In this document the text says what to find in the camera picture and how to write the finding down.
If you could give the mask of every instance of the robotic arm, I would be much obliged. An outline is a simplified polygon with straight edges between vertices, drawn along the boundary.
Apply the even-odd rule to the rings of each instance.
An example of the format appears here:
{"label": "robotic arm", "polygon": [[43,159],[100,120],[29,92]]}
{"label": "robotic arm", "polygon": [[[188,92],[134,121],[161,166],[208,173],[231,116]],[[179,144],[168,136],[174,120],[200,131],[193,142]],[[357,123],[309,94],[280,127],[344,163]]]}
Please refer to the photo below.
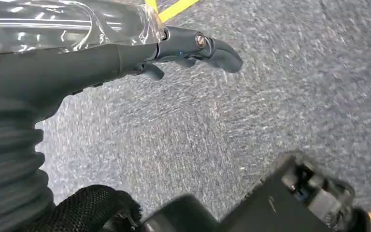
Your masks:
{"label": "robotic arm", "polygon": [[[66,96],[125,75],[144,74],[159,80],[164,72],[155,64],[160,62],[174,61],[191,67],[196,61],[203,61],[235,73],[241,69],[243,61],[225,42],[199,31],[176,27],[161,27],[161,38],[152,43],[70,46],[63,36],[65,28],[78,30],[70,34],[71,38],[82,36],[85,41],[92,37],[110,41],[113,35],[107,38],[104,35],[111,29],[112,32],[128,31],[128,34],[132,30],[124,25],[117,27],[120,25],[117,22],[99,20],[88,5],[59,1],[66,5],[78,4],[81,11],[72,12],[76,17],[86,12],[92,25],[101,26],[91,27],[87,34],[82,34],[79,30],[87,29],[85,20],[63,20],[62,15],[58,20],[57,14],[69,8],[53,5],[49,0],[39,1],[40,4],[0,1],[0,232],[371,231],[369,216],[363,210],[352,208],[353,189],[324,176],[306,159],[299,159],[299,153],[292,153],[281,162],[275,172],[221,222],[217,222],[198,200],[187,195],[140,223],[140,206],[127,193],[106,186],[83,188],[55,207],[53,194],[47,187],[48,176],[39,170],[44,154],[36,152],[34,147],[42,141],[43,132],[35,129],[35,124],[54,115]],[[104,13],[108,18],[122,17],[121,12],[111,15],[108,11],[110,1],[103,3],[102,12],[108,12]],[[41,8],[56,15],[43,19],[45,12],[42,10],[33,11],[33,19],[19,17],[16,21],[12,18],[12,14],[23,10],[28,10],[29,14]],[[137,12],[122,4],[118,9]],[[10,13],[11,17],[5,18],[4,13]],[[38,41],[45,33],[59,34],[65,47],[53,46],[51,41],[47,43],[51,45],[43,49],[26,46],[21,52],[14,52],[7,42],[11,39],[22,41],[25,30],[34,34]]]}

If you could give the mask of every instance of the gray carpet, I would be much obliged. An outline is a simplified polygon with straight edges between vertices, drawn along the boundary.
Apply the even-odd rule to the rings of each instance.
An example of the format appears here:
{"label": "gray carpet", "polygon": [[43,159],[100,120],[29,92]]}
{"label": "gray carpet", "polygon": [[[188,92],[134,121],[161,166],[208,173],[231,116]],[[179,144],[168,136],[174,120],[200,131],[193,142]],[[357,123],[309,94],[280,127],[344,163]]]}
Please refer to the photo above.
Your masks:
{"label": "gray carpet", "polygon": [[146,213],[194,193],[219,218],[279,152],[301,148],[371,210],[371,0],[201,0],[168,24],[229,42],[243,70],[165,64],[160,82],[66,98],[39,124],[57,202],[99,183]]}

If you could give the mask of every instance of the clear plastic wrap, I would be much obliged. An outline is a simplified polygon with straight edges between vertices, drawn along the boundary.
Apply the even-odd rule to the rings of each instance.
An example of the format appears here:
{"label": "clear plastic wrap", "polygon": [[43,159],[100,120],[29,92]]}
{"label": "clear plastic wrap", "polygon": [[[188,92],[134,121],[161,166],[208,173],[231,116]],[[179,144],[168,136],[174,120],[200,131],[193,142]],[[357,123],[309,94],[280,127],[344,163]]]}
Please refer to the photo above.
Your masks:
{"label": "clear plastic wrap", "polygon": [[163,37],[164,27],[147,5],[114,0],[0,0],[0,53],[154,44]]}

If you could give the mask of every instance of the metal screw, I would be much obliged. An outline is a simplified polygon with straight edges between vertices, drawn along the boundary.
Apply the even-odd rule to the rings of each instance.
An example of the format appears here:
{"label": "metal screw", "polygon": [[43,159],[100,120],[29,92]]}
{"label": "metal screw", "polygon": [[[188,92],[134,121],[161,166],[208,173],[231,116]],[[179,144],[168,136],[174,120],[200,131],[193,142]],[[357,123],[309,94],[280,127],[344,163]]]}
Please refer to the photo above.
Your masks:
{"label": "metal screw", "polygon": [[205,37],[201,34],[196,35],[196,42],[199,48],[205,47]]}

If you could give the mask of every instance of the black mesh fabric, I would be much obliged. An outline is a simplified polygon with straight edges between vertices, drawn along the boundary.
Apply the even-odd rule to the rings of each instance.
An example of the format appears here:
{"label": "black mesh fabric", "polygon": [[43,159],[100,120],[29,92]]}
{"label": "black mesh fabric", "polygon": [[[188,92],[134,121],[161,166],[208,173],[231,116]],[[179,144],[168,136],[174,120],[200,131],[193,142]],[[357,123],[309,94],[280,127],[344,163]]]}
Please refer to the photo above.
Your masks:
{"label": "black mesh fabric", "polygon": [[140,206],[128,193],[92,185],[78,190],[23,231],[99,232],[107,223],[111,231],[128,232],[140,219]]}

